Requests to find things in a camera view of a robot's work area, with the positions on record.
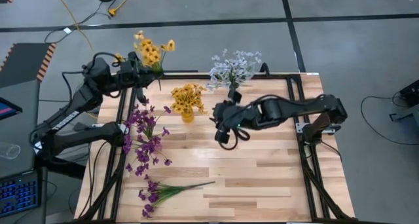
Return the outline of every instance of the purple flower bunch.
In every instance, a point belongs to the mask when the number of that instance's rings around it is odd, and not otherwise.
[[[169,166],[172,161],[167,159],[162,154],[162,136],[170,135],[169,130],[163,127],[163,132],[157,135],[153,135],[156,123],[158,119],[165,113],[171,113],[172,111],[169,107],[164,106],[163,113],[160,116],[155,117],[155,106],[150,106],[147,109],[147,104],[149,100],[146,100],[147,103],[143,104],[146,109],[143,111],[139,110],[139,106],[137,105],[130,118],[124,123],[127,128],[136,127],[136,131],[138,133],[137,140],[133,141],[131,139],[131,135],[126,134],[124,136],[124,145],[122,146],[122,150],[127,155],[132,149],[135,149],[136,159],[132,163],[128,163],[125,167],[128,172],[132,172],[134,169],[132,165],[136,160],[138,160],[139,165],[135,170],[136,176],[142,176],[145,174],[145,171],[150,168],[149,162],[152,161],[153,165],[156,165],[160,160],[158,159],[157,155],[162,155],[164,159],[164,164]]]
[[[143,194],[144,190],[140,190],[138,193],[138,197],[141,200],[148,200],[150,202],[149,204],[146,204],[144,206],[144,209],[142,211],[143,217],[150,218],[150,214],[153,213],[160,204],[162,204],[165,200],[169,199],[170,197],[177,195],[182,191],[186,191],[188,189],[211,183],[214,183],[214,181],[198,185],[171,186],[149,180],[147,188],[148,192],[146,194]]]

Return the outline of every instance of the yellow cable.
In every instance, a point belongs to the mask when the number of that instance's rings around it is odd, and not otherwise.
[[[124,0],[121,4],[119,4],[115,9],[109,9],[108,10],[108,13],[111,15],[111,16],[115,16],[116,14],[117,14],[117,11],[118,11],[118,9],[119,8],[121,8],[121,6],[123,6],[123,4],[125,4],[125,2],[126,2],[127,0]]]
[[[98,119],[97,116],[91,114],[91,113],[87,113],[90,117],[94,118],[94,119]]]
[[[63,0],[60,0],[60,1],[61,1],[61,3],[63,3],[63,5],[65,6],[65,8],[67,9],[68,13],[70,13],[71,18],[72,18],[72,19],[73,19],[73,21],[74,21],[74,25],[75,25],[75,26],[76,26],[76,28],[77,28],[77,31],[79,31],[79,32],[83,35],[83,37],[86,39],[87,43],[89,44],[90,50],[92,50],[92,51],[93,51],[92,43],[90,43],[89,38],[87,38],[86,34],[84,34],[84,32],[82,32],[82,31],[80,30],[80,28],[79,28],[79,24],[77,23],[76,19],[74,18],[73,13],[70,11],[70,9],[68,8],[67,4],[66,4]]]

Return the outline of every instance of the desk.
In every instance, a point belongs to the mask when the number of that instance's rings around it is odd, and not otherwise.
[[[318,75],[302,74],[297,77],[302,81],[306,98],[315,98],[323,93]],[[164,105],[173,102],[170,91],[174,87],[186,83],[205,85],[206,81],[162,80],[162,91],[154,82],[144,90],[144,94],[156,106],[156,114],[159,115]],[[242,105],[265,94],[289,98],[288,85],[283,79],[251,80],[238,91],[243,95]],[[226,97],[227,90],[219,89],[204,92],[202,99],[211,112],[211,108]],[[118,103],[118,99],[104,99],[99,113],[100,123],[115,119]],[[152,179],[168,185],[215,183],[172,197],[148,221],[310,221],[293,120],[289,119],[276,128],[249,131],[250,141],[240,141],[237,149],[225,151],[213,140],[215,127],[208,117],[196,114],[192,124],[184,124],[176,114],[160,118],[156,131],[163,126],[170,130],[171,134],[164,137],[163,152],[173,160],[173,164],[169,167],[163,164],[152,166],[148,172]],[[337,147],[333,136],[324,136],[323,140]],[[94,159],[102,143],[92,144],[90,159]],[[317,146],[317,152],[325,189],[346,214],[354,216],[339,157],[321,145]],[[94,199],[103,187],[108,156],[109,146],[102,149],[98,157]],[[134,159],[134,153],[130,153],[126,161]],[[124,171],[117,221],[144,221],[141,210],[145,203],[137,195],[140,187],[146,186],[142,177]],[[79,216],[86,203],[89,188],[89,171],[86,168],[75,217]],[[319,197],[314,187],[313,190],[317,215],[321,217]],[[105,217],[110,215],[112,199],[113,191],[108,196]]]
[[[30,171],[35,162],[35,152],[29,144],[28,135],[37,125],[39,83],[37,80],[0,88],[0,97],[20,106],[22,113],[0,121],[0,141],[20,146],[20,154],[13,160],[0,159],[0,176],[7,177]],[[43,170],[46,180],[46,169]],[[0,219],[2,223],[14,223],[18,218],[31,212],[27,217],[31,223],[45,223],[46,186],[43,182],[41,206]]]

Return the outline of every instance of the computer monitor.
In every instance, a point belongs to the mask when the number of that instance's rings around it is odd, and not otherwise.
[[[22,112],[22,108],[0,97],[0,120],[15,116]]]

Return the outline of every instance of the yellow flower bouquet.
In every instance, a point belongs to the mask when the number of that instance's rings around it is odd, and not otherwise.
[[[142,57],[142,64],[150,67],[153,71],[163,72],[163,61],[167,51],[175,50],[175,41],[170,40],[167,45],[156,46],[150,38],[145,38],[143,31],[139,31],[134,37],[139,43],[134,43],[134,50]]]
[[[182,115],[184,122],[192,122],[194,119],[194,112],[192,107],[197,107],[199,113],[206,113],[204,110],[204,103],[202,103],[202,91],[207,90],[203,86],[197,84],[186,84],[182,88],[175,88],[172,90],[172,97],[175,103],[171,108]]]

